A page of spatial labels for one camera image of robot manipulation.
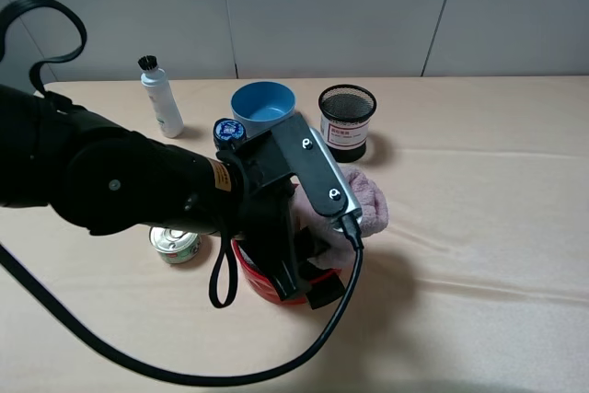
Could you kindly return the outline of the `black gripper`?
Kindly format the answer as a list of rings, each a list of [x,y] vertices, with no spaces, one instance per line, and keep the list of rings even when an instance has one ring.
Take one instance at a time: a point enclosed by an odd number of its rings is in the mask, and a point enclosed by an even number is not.
[[[232,227],[242,237],[240,247],[263,274],[281,301],[302,296],[309,284],[298,263],[314,259],[330,244],[308,227],[294,234],[290,199],[293,173],[279,152],[270,130],[249,140],[233,134],[215,137],[217,158],[229,166],[237,185]]]

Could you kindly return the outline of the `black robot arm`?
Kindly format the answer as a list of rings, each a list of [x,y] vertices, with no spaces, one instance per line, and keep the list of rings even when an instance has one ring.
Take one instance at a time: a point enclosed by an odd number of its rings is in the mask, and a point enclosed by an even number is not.
[[[295,267],[288,200],[291,177],[315,211],[342,208],[329,197],[337,183],[295,115],[216,158],[127,130],[69,98],[1,90],[1,203],[51,206],[93,236],[135,225],[205,235],[251,237],[260,267],[283,299],[306,284]]]

